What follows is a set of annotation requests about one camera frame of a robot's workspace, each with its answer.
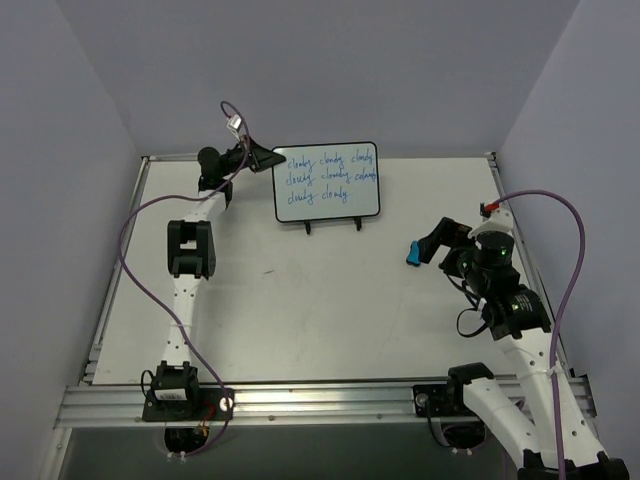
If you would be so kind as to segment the blue bone-shaped eraser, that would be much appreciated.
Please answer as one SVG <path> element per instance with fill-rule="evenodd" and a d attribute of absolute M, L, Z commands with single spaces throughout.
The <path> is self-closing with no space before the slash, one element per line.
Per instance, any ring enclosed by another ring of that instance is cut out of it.
<path fill-rule="evenodd" d="M 418 241 L 410 244 L 408 254 L 406 256 L 406 264 L 413 267 L 419 267 L 422 264 L 422 247 Z"/>

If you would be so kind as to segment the small black-framed whiteboard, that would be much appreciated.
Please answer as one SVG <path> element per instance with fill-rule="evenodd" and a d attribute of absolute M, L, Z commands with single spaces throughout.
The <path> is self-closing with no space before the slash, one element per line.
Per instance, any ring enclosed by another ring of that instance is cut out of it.
<path fill-rule="evenodd" d="M 280 146 L 272 170 L 281 223 L 375 217 L 380 213 L 378 148 L 373 142 Z"/>

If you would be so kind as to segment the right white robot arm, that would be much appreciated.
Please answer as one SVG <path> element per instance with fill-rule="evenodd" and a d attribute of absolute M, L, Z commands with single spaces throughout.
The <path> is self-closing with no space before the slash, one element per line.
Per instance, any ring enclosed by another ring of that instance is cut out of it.
<path fill-rule="evenodd" d="M 513 266 L 508 226 L 474 232 L 442 218 L 412 243 L 407 260 L 427 264 L 439 247 L 439 267 L 476 300 L 495 345 L 511 364 L 529 411 L 523 413 L 483 363 L 452 367 L 444 400 L 475 414 L 500 442 L 520 479 L 627 479 L 623 460 L 609 456 L 592 432 L 561 365 L 551 357 L 552 325 L 538 294 Z"/>

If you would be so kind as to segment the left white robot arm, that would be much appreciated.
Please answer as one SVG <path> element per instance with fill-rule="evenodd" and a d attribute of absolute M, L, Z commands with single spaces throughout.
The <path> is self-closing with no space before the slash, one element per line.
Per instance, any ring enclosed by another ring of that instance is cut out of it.
<path fill-rule="evenodd" d="M 146 401 L 165 402 L 179 419 L 194 417 L 202 405 L 198 369 L 193 364 L 201 355 L 191 341 L 198 291 L 213 277 L 216 251 L 213 226 L 233 198 L 232 177 L 247 168 L 253 173 L 268 170 L 285 158 L 257 144 L 243 134 L 238 144 L 220 153 L 204 147 L 197 154 L 200 166 L 198 193 L 194 206 L 182 218 L 167 224 L 167 269 L 173 281 L 173 305 L 166 309 L 172 319 L 156 372 L 148 388 Z"/>

